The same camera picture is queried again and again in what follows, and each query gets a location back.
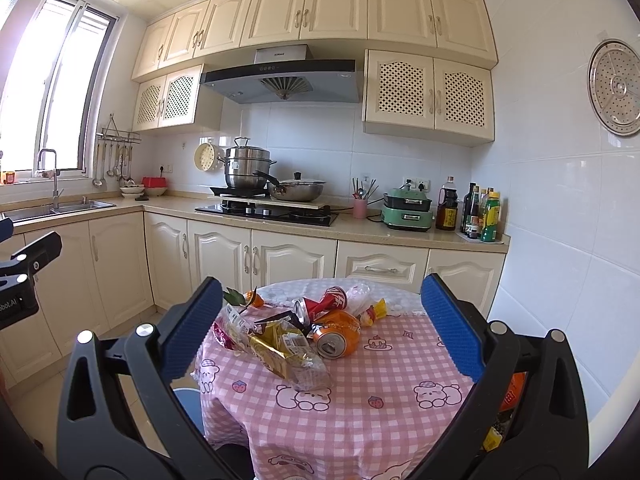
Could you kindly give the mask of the gold snack wrapper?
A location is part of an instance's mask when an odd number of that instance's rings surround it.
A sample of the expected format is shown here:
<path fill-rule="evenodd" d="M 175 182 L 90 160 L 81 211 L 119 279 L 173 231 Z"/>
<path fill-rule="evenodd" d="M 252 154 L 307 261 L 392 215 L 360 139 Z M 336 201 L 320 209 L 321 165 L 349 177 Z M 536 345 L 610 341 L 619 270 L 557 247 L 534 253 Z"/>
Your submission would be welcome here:
<path fill-rule="evenodd" d="M 306 336 L 281 318 L 256 326 L 248 335 L 248 345 L 262 364 L 298 391 L 331 387 L 326 364 L 311 348 Z"/>

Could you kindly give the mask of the yellow pink snack bag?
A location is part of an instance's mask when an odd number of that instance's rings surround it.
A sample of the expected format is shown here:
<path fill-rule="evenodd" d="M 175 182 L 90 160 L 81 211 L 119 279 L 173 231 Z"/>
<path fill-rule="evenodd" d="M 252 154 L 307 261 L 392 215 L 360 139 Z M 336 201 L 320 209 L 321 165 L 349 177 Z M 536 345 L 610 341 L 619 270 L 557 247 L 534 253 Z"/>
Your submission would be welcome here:
<path fill-rule="evenodd" d="M 372 327 L 376 322 L 386 318 L 388 315 L 385 299 L 380 299 L 375 304 L 371 304 L 366 310 L 364 310 L 358 316 L 359 324 L 361 327 Z"/>

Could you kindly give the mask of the crushed orange soda can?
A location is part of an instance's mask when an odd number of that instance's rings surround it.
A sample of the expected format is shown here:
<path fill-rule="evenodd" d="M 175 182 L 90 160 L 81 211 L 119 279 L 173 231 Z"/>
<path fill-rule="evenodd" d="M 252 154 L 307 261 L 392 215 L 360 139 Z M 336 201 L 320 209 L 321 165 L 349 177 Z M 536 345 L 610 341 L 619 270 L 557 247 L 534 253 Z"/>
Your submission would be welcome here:
<path fill-rule="evenodd" d="M 310 334 L 319 356 L 337 360 L 350 356 L 358 348 L 360 324 L 348 312 L 333 310 L 312 323 Z"/>

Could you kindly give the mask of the clear plastic wrapper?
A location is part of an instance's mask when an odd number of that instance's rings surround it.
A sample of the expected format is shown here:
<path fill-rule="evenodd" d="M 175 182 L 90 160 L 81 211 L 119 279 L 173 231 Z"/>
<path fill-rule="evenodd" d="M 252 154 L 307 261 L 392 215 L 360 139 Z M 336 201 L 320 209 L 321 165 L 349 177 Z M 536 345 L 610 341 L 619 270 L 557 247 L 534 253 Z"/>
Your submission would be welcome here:
<path fill-rule="evenodd" d="M 356 284 L 346 292 L 346 299 L 346 311 L 356 318 L 373 304 L 371 287 L 366 283 Z"/>

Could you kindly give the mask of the crushed red cola can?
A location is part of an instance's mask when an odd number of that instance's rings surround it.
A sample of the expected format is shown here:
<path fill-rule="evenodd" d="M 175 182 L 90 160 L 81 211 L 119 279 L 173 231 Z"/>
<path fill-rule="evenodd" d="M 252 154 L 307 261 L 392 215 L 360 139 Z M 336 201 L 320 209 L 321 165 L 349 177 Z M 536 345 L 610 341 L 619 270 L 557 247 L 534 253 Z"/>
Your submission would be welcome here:
<path fill-rule="evenodd" d="M 294 311 L 303 326 L 308 327 L 323 313 L 334 310 L 345 310 L 347 307 L 347 295 L 344 289 L 338 286 L 329 287 L 320 300 L 310 298 L 298 298 L 293 302 Z"/>

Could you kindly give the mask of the orange mandarin peel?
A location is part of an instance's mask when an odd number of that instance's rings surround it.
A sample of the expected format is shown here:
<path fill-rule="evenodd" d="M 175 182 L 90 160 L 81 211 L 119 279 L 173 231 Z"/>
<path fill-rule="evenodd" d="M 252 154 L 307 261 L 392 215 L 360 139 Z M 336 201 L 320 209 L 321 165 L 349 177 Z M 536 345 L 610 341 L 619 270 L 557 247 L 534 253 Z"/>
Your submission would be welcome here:
<path fill-rule="evenodd" d="M 224 300 L 233 307 L 246 309 L 248 307 L 261 308 L 265 303 L 261 296 L 258 295 L 256 289 L 249 292 L 238 292 L 228 287 L 224 291 Z"/>

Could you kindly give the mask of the steel kitchen sink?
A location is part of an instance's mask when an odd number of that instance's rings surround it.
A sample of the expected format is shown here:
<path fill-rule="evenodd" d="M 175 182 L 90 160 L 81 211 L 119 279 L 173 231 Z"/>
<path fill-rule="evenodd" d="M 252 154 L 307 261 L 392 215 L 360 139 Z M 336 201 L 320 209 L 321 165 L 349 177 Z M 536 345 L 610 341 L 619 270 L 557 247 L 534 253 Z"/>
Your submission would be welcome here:
<path fill-rule="evenodd" d="M 42 218 L 52 218 L 61 214 L 74 214 L 75 212 L 84 212 L 92 210 L 100 210 L 112 208 L 114 204 L 104 202 L 103 200 L 85 200 L 84 202 L 52 204 L 20 208 L 2 212 L 1 219 L 9 218 L 13 223 L 32 221 Z"/>

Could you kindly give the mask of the chrome kitchen faucet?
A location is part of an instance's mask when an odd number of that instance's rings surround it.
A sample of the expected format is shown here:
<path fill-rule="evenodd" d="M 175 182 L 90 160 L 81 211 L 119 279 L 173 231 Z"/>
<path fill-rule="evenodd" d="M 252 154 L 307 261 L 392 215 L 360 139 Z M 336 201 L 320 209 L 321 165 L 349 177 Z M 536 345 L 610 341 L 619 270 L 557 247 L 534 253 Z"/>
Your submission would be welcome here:
<path fill-rule="evenodd" d="M 46 157 L 48 155 L 51 155 L 53 160 L 53 166 L 50 169 L 46 168 Z M 43 179 L 48 179 L 52 182 L 51 211 L 59 212 L 60 200 L 64 190 L 58 184 L 60 170 L 58 169 L 58 153 L 54 148 L 40 148 L 37 155 L 37 169 Z"/>

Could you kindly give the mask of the kitchen window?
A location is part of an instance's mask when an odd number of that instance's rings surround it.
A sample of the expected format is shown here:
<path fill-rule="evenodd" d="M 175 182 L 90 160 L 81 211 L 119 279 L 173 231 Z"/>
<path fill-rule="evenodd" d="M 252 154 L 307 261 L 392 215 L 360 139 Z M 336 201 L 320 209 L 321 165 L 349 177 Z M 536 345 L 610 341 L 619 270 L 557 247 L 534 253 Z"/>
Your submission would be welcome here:
<path fill-rule="evenodd" d="M 3 170 L 86 169 L 93 90 L 116 23 L 84 0 L 43 0 L 2 92 Z"/>

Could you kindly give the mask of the cream lower cabinets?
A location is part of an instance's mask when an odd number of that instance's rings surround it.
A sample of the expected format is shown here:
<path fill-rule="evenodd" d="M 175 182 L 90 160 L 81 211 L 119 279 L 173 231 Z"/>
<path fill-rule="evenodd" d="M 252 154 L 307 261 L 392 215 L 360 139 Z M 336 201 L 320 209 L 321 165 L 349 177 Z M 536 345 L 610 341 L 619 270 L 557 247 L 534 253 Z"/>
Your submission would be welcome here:
<path fill-rule="evenodd" d="M 311 229 L 137 206 L 20 226 L 2 255 L 49 231 L 61 235 L 63 249 L 38 276 L 39 312 L 1 334 L 9 385 L 57 373 L 81 330 L 118 333 L 155 308 L 185 300 L 206 276 L 241 292 L 306 278 L 417 292 L 426 274 L 438 272 L 487 312 L 508 251 L 506 244 L 472 243 L 454 233 L 391 231 L 346 217 Z"/>

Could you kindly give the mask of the cream cabinets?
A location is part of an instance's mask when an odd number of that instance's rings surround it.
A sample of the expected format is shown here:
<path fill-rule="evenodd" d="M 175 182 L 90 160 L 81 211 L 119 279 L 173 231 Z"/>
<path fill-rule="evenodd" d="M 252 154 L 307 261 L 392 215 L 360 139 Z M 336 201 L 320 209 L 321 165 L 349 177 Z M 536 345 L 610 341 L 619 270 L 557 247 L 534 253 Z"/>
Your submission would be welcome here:
<path fill-rule="evenodd" d="M 475 146 L 495 139 L 498 54 L 484 0 L 203 0 L 152 23 L 132 79 L 134 130 L 221 121 L 201 76 L 306 44 L 350 58 L 367 133 Z"/>
<path fill-rule="evenodd" d="M 118 333 L 155 308 L 185 300 L 206 276 L 241 292 L 306 278 L 417 292 L 426 274 L 438 272 L 487 312 L 508 251 L 506 244 L 472 243 L 454 233 L 391 231 L 346 217 L 311 229 L 137 206 L 20 226 L 2 255 L 49 231 L 61 235 L 63 249 L 38 276 L 39 312 L 1 334 L 9 385 L 57 373 L 81 330 Z"/>

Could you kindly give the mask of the red bowl lid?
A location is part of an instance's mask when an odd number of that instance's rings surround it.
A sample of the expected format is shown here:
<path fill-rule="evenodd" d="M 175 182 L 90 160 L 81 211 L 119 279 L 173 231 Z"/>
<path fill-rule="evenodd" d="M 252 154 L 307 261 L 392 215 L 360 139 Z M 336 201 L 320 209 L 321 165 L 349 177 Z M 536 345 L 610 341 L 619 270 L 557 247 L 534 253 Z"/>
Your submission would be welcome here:
<path fill-rule="evenodd" d="M 168 189 L 164 177 L 143 177 L 144 194 L 150 197 L 162 196 Z"/>

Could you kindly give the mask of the hanging utensil rack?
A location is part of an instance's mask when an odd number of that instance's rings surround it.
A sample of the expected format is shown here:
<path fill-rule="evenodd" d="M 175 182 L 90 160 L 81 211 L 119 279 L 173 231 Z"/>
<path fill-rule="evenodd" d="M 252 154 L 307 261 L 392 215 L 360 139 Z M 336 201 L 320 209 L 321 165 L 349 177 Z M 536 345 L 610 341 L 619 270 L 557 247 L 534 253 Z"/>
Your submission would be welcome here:
<path fill-rule="evenodd" d="M 114 180 L 120 188 L 138 186 L 132 176 L 134 147 L 141 143 L 137 132 L 119 129 L 114 114 L 97 133 L 94 139 L 92 162 L 92 185 L 106 188 L 109 180 Z"/>

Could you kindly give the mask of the pink checked tablecloth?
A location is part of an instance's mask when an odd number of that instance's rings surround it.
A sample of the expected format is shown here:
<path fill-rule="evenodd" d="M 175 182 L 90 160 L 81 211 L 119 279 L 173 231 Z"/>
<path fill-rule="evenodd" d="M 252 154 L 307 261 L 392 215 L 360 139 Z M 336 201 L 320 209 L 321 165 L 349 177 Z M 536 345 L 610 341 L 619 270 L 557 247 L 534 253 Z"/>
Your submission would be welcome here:
<path fill-rule="evenodd" d="M 195 358 L 206 440 L 250 451 L 259 479 L 405 479 L 469 394 L 415 292 L 373 283 L 390 314 L 298 392 L 254 356 L 207 336 Z"/>

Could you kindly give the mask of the green yellow bottle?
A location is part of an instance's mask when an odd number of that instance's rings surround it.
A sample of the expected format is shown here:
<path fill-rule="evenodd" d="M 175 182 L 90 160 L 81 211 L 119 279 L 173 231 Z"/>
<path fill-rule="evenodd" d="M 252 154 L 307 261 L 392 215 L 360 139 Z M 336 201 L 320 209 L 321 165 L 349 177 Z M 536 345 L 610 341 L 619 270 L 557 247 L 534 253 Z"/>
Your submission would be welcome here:
<path fill-rule="evenodd" d="M 480 232 L 480 240 L 485 243 L 492 243 L 496 240 L 498 232 L 500 217 L 499 192 L 491 191 L 488 193 L 483 212 L 483 229 Z"/>

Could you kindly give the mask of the stainless steel steamer pot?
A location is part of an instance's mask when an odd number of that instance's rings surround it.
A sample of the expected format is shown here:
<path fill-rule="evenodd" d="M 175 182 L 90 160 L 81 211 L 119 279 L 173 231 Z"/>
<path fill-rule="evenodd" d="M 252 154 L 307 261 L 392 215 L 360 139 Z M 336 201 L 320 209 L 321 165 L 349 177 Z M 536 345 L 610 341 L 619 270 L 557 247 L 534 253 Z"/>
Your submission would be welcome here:
<path fill-rule="evenodd" d="M 247 136 L 236 136 L 230 148 L 224 148 L 217 159 L 224 167 L 228 188 L 242 192 L 257 192 L 266 187 L 270 167 L 276 162 L 270 151 L 250 145 Z"/>

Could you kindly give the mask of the dark glass sauce bottle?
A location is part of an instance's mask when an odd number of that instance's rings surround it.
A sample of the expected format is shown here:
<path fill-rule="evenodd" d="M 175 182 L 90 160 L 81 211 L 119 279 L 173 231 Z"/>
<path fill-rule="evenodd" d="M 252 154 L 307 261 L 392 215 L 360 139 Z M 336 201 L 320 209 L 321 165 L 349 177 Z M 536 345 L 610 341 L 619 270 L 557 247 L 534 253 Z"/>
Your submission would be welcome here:
<path fill-rule="evenodd" d="M 480 187 L 470 184 L 469 193 L 464 196 L 463 219 L 460 226 L 461 232 L 471 240 L 477 240 L 482 230 L 482 215 L 480 214 Z"/>

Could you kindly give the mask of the dark soy sauce bottle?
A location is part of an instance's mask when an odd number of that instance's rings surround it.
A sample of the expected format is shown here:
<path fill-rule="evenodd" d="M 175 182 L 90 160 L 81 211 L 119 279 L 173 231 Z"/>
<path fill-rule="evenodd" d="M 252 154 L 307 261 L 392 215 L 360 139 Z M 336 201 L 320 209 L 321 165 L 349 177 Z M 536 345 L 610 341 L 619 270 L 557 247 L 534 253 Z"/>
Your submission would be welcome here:
<path fill-rule="evenodd" d="M 438 193 L 436 210 L 436 228 L 442 231 L 454 231 L 458 216 L 458 191 L 454 176 L 448 176 Z"/>

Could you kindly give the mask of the steel wok with lid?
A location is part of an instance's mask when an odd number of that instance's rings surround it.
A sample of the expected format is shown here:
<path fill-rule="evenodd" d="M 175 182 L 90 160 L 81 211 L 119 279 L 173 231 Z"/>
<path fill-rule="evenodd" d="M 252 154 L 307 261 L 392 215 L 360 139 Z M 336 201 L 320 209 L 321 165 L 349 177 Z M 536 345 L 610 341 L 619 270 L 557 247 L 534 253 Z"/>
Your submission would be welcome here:
<path fill-rule="evenodd" d="M 310 203 L 316 200 L 324 189 L 326 182 L 314 179 L 303 179 L 300 172 L 293 179 L 278 180 L 266 172 L 256 170 L 256 177 L 264 178 L 268 184 L 268 193 L 275 200 L 286 202 Z"/>

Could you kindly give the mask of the green electric grill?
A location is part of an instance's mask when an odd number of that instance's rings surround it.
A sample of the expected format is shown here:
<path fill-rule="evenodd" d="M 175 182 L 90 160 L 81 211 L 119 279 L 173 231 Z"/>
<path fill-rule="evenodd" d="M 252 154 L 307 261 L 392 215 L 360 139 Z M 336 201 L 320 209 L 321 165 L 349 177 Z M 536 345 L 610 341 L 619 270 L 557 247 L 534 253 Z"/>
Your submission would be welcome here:
<path fill-rule="evenodd" d="M 384 194 L 381 219 L 391 229 L 426 232 L 433 223 L 431 204 L 424 191 L 405 184 Z"/>

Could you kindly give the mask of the black gas stove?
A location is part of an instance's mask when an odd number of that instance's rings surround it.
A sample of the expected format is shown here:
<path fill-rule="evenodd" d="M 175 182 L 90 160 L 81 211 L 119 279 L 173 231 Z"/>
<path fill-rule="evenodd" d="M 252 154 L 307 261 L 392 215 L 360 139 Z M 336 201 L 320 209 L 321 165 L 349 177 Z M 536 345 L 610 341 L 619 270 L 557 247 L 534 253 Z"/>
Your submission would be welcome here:
<path fill-rule="evenodd" d="M 240 191 L 233 193 L 228 188 L 210 189 L 216 200 L 209 205 L 197 206 L 197 212 L 223 214 L 254 220 L 304 224 L 305 226 L 330 226 L 338 217 L 338 212 L 329 205 L 310 202 L 287 202 L 275 200 L 268 188 L 260 192 Z"/>

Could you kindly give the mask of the pink utensil cup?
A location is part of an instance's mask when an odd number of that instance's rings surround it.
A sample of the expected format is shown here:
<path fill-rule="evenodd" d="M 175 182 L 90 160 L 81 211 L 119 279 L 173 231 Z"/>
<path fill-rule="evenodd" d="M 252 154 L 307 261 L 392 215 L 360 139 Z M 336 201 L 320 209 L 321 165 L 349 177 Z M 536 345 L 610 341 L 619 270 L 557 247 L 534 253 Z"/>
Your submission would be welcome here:
<path fill-rule="evenodd" d="M 375 179 L 362 180 L 352 179 L 352 215 L 355 219 L 363 220 L 367 218 L 370 198 L 378 189 Z"/>

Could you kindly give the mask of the black range hood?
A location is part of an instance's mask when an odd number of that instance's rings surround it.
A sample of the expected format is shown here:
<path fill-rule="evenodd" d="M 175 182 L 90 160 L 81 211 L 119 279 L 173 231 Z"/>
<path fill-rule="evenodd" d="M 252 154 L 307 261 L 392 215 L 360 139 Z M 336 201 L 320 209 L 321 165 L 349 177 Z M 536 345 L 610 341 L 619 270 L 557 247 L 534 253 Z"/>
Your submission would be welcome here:
<path fill-rule="evenodd" d="M 236 104 L 357 103 L 361 77 L 350 58 L 313 58 L 306 44 L 255 51 L 254 62 L 201 76 L 201 85 Z"/>

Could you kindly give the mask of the round steel steamer tray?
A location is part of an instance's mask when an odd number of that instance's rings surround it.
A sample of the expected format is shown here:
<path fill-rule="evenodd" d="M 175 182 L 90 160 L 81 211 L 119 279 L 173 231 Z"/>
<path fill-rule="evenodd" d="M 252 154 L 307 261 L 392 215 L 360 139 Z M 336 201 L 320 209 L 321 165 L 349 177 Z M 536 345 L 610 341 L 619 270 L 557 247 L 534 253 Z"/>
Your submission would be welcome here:
<path fill-rule="evenodd" d="M 616 136 L 639 132 L 639 55 L 616 39 L 602 41 L 588 67 L 588 96 L 594 114 Z"/>

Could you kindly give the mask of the cream upper cabinets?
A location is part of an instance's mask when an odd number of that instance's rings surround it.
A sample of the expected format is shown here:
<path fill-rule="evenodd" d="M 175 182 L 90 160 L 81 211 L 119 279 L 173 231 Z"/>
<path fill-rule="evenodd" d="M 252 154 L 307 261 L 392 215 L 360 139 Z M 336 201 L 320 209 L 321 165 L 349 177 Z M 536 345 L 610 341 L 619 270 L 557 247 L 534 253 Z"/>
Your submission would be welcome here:
<path fill-rule="evenodd" d="M 495 139 L 498 54 L 484 0 L 203 0 L 152 23 L 132 79 L 134 130 L 221 121 L 201 76 L 306 44 L 350 58 L 367 133 L 475 146 Z"/>

